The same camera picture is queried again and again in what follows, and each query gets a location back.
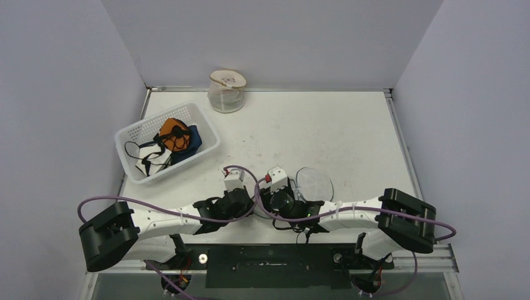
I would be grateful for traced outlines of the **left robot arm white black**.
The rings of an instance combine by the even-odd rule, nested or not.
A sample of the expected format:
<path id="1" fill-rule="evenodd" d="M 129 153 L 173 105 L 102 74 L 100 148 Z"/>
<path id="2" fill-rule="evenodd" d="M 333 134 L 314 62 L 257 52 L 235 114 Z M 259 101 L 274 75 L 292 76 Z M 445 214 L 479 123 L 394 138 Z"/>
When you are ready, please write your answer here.
<path id="1" fill-rule="evenodd" d="M 89 272 L 99 272 L 122 260 L 152 260 L 179 269 L 186 251 L 174 236 L 207 234 L 252 213 L 254 201 L 246 188 L 225 191 L 177 209 L 163 209 L 132 198 L 117 201 L 79 228 Z"/>

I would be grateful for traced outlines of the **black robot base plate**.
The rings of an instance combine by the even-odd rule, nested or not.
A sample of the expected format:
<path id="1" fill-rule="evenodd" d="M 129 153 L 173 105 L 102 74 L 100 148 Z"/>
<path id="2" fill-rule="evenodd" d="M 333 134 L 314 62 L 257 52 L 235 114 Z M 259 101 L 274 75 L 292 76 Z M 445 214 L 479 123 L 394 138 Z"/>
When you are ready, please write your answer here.
<path id="1" fill-rule="evenodd" d="M 358 254 L 354 244 L 189 244 L 166 262 L 150 263 L 163 272 L 204 275 L 206 288 L 347 289 L 353 277 L 394 268 L 390 259 Z"/>

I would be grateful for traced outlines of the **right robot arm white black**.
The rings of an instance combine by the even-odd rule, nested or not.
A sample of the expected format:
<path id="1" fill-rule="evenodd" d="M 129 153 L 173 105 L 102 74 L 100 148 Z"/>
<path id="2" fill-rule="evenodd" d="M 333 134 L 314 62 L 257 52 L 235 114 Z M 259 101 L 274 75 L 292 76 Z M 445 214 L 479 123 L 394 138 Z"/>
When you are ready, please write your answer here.
<path id="1" fill-rule="evenodd" d="M 360 230 L 353 259 L 361 268 L 400 249 L 429 254 L 434 248 L 436 208 L 395 188 L 357 202 L 295 200 L 288 188 L 263 188 L 260 198 L 265 211 L 309 234 Z"/>

